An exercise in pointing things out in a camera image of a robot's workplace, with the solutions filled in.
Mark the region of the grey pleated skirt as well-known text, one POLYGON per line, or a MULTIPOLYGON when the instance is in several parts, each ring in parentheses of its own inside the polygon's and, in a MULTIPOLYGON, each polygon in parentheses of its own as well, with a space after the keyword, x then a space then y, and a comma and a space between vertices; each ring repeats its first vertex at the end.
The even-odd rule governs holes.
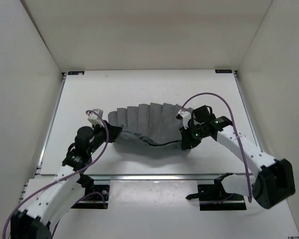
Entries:
POLYGON ((127 106, 109 112, 108 122, 122 128, 117 144, 180 150, 182 122, 176 118, 180 109, 168 103, 127 106))

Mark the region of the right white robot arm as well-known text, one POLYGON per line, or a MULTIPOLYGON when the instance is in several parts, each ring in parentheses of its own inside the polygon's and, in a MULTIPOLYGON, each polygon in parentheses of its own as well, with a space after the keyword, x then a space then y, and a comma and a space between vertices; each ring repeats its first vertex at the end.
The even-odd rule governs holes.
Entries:
POLYGON ((176 118, 182 122, 181 149, 193 149, 202 139, 211 137, 230 150, 251 172, 251 176, 225 173, 216 179, 210 194, 218 200, 233 194, 250 196, 265 209, 270 209, 296 192, 292 164, 259 149, 236 130, 234 122, 225 116, 216 117, 210 106, 189 112, 180 109, 176 118))

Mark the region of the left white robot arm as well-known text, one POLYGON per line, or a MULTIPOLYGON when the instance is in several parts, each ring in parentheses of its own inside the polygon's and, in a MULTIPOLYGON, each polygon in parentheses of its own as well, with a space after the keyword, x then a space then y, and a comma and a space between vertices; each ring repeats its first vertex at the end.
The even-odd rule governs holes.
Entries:
POLYGON ((91 177, 85 171, 93 153, 101 146, 114 142, 122 128, 104 125, 83 126, 78 129, 65 159, 53 181, 33 193, 35 201, 18 209, 10 220, 12 239, 51 239, 60 219, 79 201, 94 194, 91 177))

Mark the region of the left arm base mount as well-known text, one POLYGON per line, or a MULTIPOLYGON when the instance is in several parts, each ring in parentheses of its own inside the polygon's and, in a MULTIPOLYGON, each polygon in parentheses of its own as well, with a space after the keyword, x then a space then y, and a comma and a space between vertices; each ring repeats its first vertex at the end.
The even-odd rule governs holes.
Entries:
POLYGON ((82 175, 78 182, 84 189, 84 195, 72 209, 108 209, 110 182, 100 182, 87 175, 82 175))

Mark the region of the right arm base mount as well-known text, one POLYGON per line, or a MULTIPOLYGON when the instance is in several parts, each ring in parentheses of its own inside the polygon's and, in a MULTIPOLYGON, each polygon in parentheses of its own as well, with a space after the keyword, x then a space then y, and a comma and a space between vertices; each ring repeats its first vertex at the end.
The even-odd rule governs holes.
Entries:
POLYGON ((233 173, 225 173, 214 179, 213 184, 198 184, 197 193, 189 194, 186 200, 199 200, 200 211, 244 211, 244 196, 226 193, 221 182, 233 173))

